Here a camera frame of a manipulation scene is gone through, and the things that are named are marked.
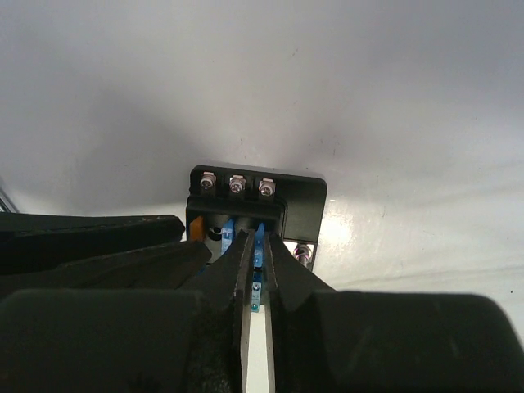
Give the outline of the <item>orange blade fuse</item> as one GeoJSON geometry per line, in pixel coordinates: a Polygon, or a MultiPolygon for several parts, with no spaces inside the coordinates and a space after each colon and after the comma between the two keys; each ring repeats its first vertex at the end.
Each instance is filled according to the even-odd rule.
{"type": "Polygon", "coordinates": [[[188,227],[188,238],[190,241],[204,242],[206,239],[205,220],[198,216],[192,220],[188,227]]]}

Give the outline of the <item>black fuse box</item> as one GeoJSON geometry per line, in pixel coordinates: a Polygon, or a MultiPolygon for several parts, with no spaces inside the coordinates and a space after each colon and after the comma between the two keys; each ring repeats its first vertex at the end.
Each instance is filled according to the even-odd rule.
{"type": "Polygon", "coordinates": [[[213,165],[194,167],[189,179],[187,238],[190,222],[203,216],[204,243],[213,261],[221,256],[221,229],[234,219],[235,235],[256,231],[264,223],[264,233],[277,234],[306,268],[314,267],[328,193],[323,179],[265,168],[213,165]]]}

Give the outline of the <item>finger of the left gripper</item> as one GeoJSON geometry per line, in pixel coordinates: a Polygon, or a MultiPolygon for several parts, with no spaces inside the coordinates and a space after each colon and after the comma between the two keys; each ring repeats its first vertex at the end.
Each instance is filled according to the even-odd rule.
{"type": "Polygon", "coordinates": [[[64,216],[1,214],[1,274],[35,273],[60,264],[181,240],[174,215],[64,216]]]}
{"type": "Polygon", "coordinates": [[[202,242],[171,242],[1,277],[1,297],[29,289],[176,289],[212,256],[202,242]]]}

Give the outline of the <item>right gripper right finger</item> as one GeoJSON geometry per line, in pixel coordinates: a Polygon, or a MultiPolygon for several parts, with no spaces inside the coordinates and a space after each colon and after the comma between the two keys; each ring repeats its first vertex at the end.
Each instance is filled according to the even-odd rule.
{"type": "Polygon", "coordinates": [[[520,392],[523,349],[491,299],[336,291],[265,240],[272,392],[520,392]]]}

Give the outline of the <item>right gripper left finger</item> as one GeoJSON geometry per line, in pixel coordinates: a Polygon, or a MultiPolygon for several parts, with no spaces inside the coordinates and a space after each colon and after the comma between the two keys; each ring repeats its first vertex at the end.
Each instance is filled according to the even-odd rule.
{"type": "Polygon", "coordinates": [[[26,289],[1,303],[4,392],[243,392],[255,234],[177,289],[26,289]]]}

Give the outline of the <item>blue blade fuse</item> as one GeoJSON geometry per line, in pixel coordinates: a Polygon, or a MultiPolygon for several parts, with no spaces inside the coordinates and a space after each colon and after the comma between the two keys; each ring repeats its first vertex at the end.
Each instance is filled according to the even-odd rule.
{"type": "Polygon", "coordinates": [[[263,274],[260,270],[253,273],[251,286],[251,311],[258,313],[260,311],[260,302],[262,297],[263,274]]]}
{"type": "Polygon", "coordinates": [[[221,255],[224,255],[235,238],[235,220],[229,219],[221,229],[221,255]]]}
{"type": "Polygon", "coordinates": [[[264,263],[264,223],[260,223],[255,231],[254,268],[261,269],[264,263]]]}

